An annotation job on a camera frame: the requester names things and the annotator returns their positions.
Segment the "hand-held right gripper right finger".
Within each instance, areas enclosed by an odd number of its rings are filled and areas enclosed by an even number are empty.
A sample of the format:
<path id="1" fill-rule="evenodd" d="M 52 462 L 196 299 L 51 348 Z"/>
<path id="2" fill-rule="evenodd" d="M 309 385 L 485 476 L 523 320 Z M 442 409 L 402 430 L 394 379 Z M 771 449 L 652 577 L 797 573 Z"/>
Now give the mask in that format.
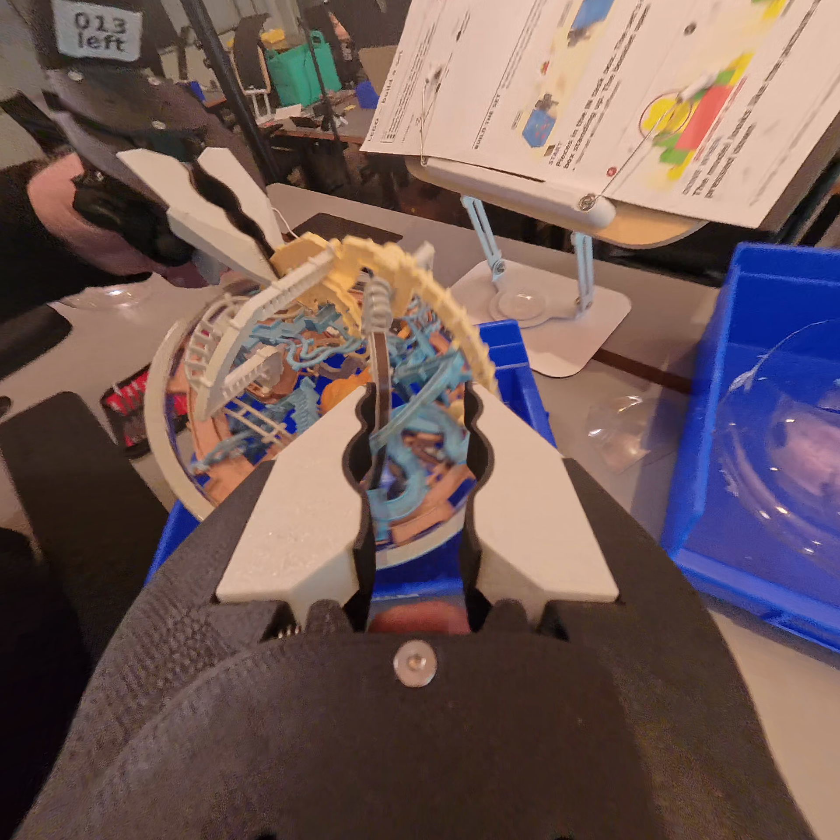
<path id="1" fill-rule="evenodd" d="M 613 604 L 620 595 L 559 450 L 480 384 L 465 389 L 467 466 L 459 574 L 469 626 L 500 602 L 537 626 L 551 602 Z"/>

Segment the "black square pad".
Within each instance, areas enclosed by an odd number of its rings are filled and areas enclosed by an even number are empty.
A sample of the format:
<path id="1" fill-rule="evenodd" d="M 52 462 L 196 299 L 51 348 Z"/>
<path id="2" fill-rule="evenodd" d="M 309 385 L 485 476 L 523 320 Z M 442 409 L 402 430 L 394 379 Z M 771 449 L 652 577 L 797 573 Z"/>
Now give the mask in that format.
<path id="1" fill-rule="evenodd" d="M 311 233 L 325 240 L 342 240 L 351 236 L 369 239 L 378 245 L 397 244 L 403 239 L 401 234 L 395 234 L 383 228 L 337 217 L 329 213 L 316 213 L 305 222 L 294 227 L 291 232 L 296 236 Z"/>

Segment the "clear ball maze puzzle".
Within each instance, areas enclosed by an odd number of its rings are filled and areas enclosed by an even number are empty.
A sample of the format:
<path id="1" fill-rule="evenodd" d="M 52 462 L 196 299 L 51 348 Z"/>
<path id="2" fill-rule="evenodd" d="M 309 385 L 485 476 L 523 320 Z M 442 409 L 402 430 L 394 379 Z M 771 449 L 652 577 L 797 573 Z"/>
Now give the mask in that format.
<path id="1" fill-rule="evenodd" d="M 475 485 L 466 387 L 498 394 L 467 309 L 432 273 L 434 248 L 303 234 L 271 258 L 278 279 L 235 280 L 167 334 L 149 369 L 145 422 L 176 498 L 202 522 L 261 464 L 283 454 L 345 396 L 374 383 L 385 345 L 392 408 L 370 493 L 379 565 L 417 559 L 459 535 Z"/>

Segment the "black wrist rest pad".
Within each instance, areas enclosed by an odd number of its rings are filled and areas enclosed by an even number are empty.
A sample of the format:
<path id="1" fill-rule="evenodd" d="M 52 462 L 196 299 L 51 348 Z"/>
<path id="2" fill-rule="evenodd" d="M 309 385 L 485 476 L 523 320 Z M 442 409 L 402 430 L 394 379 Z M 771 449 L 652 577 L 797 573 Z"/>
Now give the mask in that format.
<path id="1" fill-rule="evenodd" d="M 1 447 L 49 576 L 97 662 L 143 588 L 168 512 L 74 393 L 2 421 Z"/>

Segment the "clear plastic dome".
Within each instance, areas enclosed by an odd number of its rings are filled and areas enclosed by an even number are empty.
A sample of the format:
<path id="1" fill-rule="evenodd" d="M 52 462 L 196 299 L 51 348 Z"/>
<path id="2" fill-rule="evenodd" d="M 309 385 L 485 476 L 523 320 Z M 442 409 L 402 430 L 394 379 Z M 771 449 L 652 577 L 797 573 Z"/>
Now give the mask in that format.
<path id="1" fill-rule="evenodd" d="M 839 321 L 793 331 L 737 375 L 715 436 L 730 494 L 776 541 L 838 577 Z"/>
<path id="2" fill-rule="evenodd" d="M 616 474 L 649 464 L 669 447 L 670 429 L 658 402 L 623 395 L 594 403 L 586 417 L 586 436 L 605 466 Z"/>

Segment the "green storage bin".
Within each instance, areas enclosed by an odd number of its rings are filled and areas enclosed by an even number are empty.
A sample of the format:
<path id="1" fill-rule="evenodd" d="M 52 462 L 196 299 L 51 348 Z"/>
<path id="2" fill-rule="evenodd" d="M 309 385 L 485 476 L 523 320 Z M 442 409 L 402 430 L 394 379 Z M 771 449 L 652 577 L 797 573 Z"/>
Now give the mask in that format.
<path id="1" fill-rule="evenodd" d="M 285 51 L 266 51 L 266 65 L 281 107 L 303 108 L 320 100 L 322 92 L 337 92 L 342 81 L 329 42 L 321 31 L 311 31 L 314 53 L 304 43 Z"/>

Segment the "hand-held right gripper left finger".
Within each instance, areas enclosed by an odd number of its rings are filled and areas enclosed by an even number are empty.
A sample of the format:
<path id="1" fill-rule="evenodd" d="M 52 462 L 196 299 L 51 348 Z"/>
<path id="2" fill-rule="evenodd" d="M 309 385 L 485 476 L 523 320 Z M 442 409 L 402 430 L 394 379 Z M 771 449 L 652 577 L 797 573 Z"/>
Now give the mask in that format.
<path id="1" fill-rule="evenodd" d="M 371 506 L 374 387 L 358 387 L 270 463 L 215 596 L 223 604 L 279 602 L 305 624 L 320 601 L 365 630 L 375 582 Z"/>

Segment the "black metal pole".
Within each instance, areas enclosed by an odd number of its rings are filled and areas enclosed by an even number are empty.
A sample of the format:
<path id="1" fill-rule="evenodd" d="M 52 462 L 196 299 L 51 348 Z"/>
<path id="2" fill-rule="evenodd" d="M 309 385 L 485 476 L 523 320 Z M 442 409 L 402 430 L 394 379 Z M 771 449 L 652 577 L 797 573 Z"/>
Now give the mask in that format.
<path id="1" fill-rule="evenodd" d="M 226 103 L 236 117 L 245 141 L 255 158 L 266 184 L 280 182 L 281 172 L 272 149 L 259 129 L 251 107 L 237 80 L 214 22 L 203 1 L 181 1 L 190 26 L 196 33 L 203 53 L 208 59 L 217 82 L 224 92 Z"/>

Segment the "person's right hand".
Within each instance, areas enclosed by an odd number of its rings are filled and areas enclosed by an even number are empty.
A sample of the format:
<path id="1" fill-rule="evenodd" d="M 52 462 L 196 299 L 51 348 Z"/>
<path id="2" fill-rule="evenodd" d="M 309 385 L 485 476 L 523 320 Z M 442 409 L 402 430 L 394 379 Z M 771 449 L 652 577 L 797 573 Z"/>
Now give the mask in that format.
<path id="1" fill-rule="evenodd" d="M 426 601 L 394 605 L 379 612 L 367 628 L 370 634 L 470 634 L 466 610 L 460 606 Z"/>

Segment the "white document stand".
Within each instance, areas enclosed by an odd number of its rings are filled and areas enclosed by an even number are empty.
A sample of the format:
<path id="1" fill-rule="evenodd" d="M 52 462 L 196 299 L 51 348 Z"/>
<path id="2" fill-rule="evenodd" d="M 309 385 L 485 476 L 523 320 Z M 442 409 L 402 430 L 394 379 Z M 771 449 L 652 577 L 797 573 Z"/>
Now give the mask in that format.
<path id="1" fill-rule="evenodd" d="M 616 216 L 614 205 L 579 186 L 557 186 L 487 167 L 422 155 L 406 166 L 417 179 L 458 193 L 484 260 L 451 287 L 474 323 L 512 320 L 533 371 L 554 379 L 579 373 L 631 311 L 622 292 L 595 284 L 593 232 Z M 573 276 L 534 268 L 502 253 L 485 203 L 572 232 Z"/>

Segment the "instruction sheet board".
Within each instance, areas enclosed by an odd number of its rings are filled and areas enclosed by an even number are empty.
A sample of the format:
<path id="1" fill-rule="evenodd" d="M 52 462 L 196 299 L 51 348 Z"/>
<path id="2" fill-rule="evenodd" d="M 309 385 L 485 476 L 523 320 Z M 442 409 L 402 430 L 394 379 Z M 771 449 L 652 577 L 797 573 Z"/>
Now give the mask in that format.
<path id="1" fill-rule="evenodd" d="M 364 152 L 757 228 L 839 109 L 838 1 L 412 2 Z"/>

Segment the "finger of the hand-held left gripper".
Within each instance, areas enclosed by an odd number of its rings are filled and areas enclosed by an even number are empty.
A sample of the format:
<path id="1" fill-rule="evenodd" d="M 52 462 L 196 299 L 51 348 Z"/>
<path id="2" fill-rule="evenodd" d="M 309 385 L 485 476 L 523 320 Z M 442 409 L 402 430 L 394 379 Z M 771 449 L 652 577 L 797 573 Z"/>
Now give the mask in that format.
<path id="1" fill-rule="evenodd" d="M 199 195 L 196 162 L 186 164 L 143 149 L 118 152 L 117 158 L 163 202 L 175 236 L 263 286 L 277 279 L 271 258 L 262 255 L 253 239 L 237 231 L 221 208 Z"/>
<path id="2" fill-rule="evenodd" d="M 219 207 L 227 220 L 254 240 L 262 256 L 271 258 L 286 244 L 268 195 L 224 147 L 206 147 L 196 160 L 196 190 Z"/>

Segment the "blue plastic bin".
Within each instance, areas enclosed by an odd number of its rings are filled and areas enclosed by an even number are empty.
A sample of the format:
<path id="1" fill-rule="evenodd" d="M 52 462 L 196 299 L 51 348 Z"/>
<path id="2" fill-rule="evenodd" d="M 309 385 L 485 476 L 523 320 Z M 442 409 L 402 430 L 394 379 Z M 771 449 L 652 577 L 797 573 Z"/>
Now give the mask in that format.
<path id="1" fill-rule="evenodd" d="M 697 345 L 661 543 L 700 591 L 834 652 L 838 577 L 776 541 L 730 494 L 716 448 L 734 378 L 790 333 L 839 314 L 837 249 L 740 245 Z"/>
<path id="2" fill-rule="evenodd" d="M 555 446 L 550 417 L 546 412 L 537 382 L 529 365 L 520 328 L 512 320 L 479 325 L 479 335 L 489 349 L 497 369 L 500 399 L 520 419 Z M 164 525 L 144 583 L 197 529 L 204 516 L 193 515 L 177 501 Z M 432 549 L 376 573 L 373 602 L 392 606 L 396 602 L 415 602 L 427 598 L 453 599 L 459 594 L 458 551 L 460 526 L 453 535 Z"/>

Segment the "person's left forearm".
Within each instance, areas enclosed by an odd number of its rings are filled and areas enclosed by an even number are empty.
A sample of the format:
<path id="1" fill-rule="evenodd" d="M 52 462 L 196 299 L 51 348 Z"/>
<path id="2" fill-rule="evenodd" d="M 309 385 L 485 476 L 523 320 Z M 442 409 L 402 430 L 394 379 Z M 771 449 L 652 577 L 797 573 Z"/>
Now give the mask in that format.
<path id="1" fill-rule="evenodd" d="M 48 231 L 28 196 L 28 184 L 41 169 L 39 161 L 27 161 L 1 172 L 1 322 L 90 287 L 148 277 L 109 274 Z"/>

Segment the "person's left hand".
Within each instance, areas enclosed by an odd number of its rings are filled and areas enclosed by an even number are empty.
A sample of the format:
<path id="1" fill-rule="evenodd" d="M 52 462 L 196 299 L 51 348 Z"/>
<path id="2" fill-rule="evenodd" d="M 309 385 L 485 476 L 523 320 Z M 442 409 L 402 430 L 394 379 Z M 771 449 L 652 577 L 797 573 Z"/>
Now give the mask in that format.
<path id="1" fill-rule="evenodd" d="M 76 257 L 107 274 L 116 284 L 141 274 L 157 274 L 179 288 L 205 287 L 207 282 L 192 262 L 184 267 L 164 267 L 142 255 L 119 234 L 97 227 L 79 215 L 73 206 L 83 173 L 74 152 L 64 154 L 42 167 L 29 181 L 29 201 L 42 225 Z"/>

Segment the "clear plastic bag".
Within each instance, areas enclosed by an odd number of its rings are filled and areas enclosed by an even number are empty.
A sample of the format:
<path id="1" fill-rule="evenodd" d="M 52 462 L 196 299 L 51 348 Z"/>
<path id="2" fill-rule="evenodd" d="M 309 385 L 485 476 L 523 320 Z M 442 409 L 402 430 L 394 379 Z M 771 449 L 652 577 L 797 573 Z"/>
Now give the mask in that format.
<path id="1" fill-rule="evenodd" d="M 139 305 L 151 291 L 147 281 L 111 287 L 90 287 L 78 294 L 63 297 L 59 303 L 86 311 L 120 310 Z"/>

